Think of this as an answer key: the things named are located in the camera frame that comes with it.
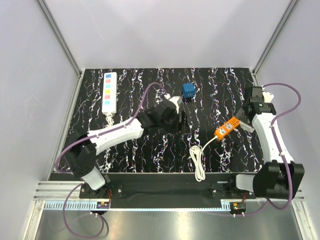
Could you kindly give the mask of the white multicolour power strip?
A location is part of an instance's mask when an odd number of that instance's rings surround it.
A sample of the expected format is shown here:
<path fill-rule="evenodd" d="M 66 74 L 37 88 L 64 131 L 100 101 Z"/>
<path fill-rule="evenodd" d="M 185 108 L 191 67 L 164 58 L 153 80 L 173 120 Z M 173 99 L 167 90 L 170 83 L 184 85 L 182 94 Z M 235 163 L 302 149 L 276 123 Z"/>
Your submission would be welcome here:
<path fill-rule="evenodd" d="M 102 88 L 102 113 L 117 113 L 117 86 L 118 75 L 116 72 L 108 72 L 104 74 Z"/>

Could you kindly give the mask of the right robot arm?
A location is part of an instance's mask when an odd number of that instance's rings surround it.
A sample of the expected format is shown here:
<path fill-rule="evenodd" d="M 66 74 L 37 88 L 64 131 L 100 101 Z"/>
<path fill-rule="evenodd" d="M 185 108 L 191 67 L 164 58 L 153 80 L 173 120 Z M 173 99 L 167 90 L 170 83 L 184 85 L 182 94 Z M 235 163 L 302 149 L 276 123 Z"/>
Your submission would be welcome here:
<path fill-rule="evenodd" d="M 236 114 L 240 127 L 247 132 L 256 132 L 263 153 L 264 164 L 251 174 L 237 174 L 227 185 L 228 195 L 239 198 L 245 191 L 258 198 L 284 199 L 291 201 L 300 186 L 305 169 L 294 162 L 282 139 L 273 95 L 261 86 L 247 87 L 244 102 Z"/>

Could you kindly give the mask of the orange power strip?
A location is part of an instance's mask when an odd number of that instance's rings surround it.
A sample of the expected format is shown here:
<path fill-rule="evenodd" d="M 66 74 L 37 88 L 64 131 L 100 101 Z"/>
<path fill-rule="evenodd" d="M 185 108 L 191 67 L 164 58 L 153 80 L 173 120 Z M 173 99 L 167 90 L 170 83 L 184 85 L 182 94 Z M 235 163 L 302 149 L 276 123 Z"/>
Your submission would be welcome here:
<path fill-rule="evenodd" d="M 228 134 L 230 134 L 234 129 L 236 129 L 239 125 L 240 125 L 240 120 L 237 119 L 236 117 L 232 117 L 214 132 L 214 136 L 217 137 L 218 140 L 222 140 Z"/>

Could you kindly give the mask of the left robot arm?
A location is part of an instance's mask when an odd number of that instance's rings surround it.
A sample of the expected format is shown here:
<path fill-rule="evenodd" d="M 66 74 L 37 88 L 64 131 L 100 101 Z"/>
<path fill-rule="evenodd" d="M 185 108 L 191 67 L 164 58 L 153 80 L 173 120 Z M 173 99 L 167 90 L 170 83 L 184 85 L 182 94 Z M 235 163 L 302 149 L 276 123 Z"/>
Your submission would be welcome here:
<path fill-rule="evenodd" d="M 99 130 L 77 130 L 61 153 L 74 177 L 88 185 L 97 198 L 108 193 L 110 179 L 96 166 L 96 156 L 103 151 L 129 140 L 136 140 L 156 131 L 187 134 L 187 116 L 182 99 L 173 96 L 159 105 L 144 110 L 128 120 Z"/>

